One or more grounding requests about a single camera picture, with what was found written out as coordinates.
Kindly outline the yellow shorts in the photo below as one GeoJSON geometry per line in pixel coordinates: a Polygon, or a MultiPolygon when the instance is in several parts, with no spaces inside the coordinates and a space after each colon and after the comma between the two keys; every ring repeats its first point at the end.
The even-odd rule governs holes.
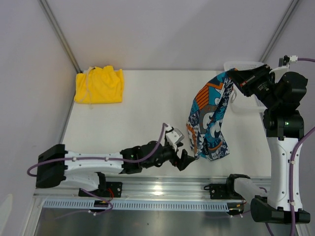
{"type": "Polygon", "coordinates": [[[124,71],[113,66],[89,67],[75,78],[74,102],[77,104],[114,104],[123,101],[124,71]]]}

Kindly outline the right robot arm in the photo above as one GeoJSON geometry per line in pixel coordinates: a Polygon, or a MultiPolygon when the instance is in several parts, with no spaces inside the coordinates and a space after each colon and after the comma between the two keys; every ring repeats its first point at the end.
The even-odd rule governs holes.
{"type": "Polygon", "coordinates": [[[230,175],[225,194],[242,196],[250,203],[255,222],[308,224],[311,215],[303,209],[299,191],[299,154],[304,120],[297,108],[306,95],[308,79],[296,72],[285,72],[277,79],[268,65],[251,70],[227,72],[245,96],[255,95],[266,107],[263,124],[271,153],[271,185],[268,192],[246,175],[230,175]]]}

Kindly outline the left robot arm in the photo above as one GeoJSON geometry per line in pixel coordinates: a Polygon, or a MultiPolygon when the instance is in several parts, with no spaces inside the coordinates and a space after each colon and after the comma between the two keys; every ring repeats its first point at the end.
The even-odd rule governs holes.
{"type": "Polygon", "coordinates": [[[185,149],[181,156],[177,152],[168,142],[161,145],[157,141],[95,155],[68,151],[64,144],[58,144],[38,157],[35,186],[40,189],[76,187],[100,197],[107,190],[107,175],[137,174],[143,169],[159,168],[164,162],[182,171],[195,160],[185,149]]]}

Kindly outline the patterned blue orange shorts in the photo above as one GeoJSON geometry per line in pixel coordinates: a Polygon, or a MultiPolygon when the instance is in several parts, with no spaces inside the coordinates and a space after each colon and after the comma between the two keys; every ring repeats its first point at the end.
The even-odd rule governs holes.
{"type": "Polygon", "coordinates": [[[196,159],[215,161],[230,154],[221,127],[232,91],[231,78],[222,72],[209,80],[193,99],[186,128],[196,159]]]}

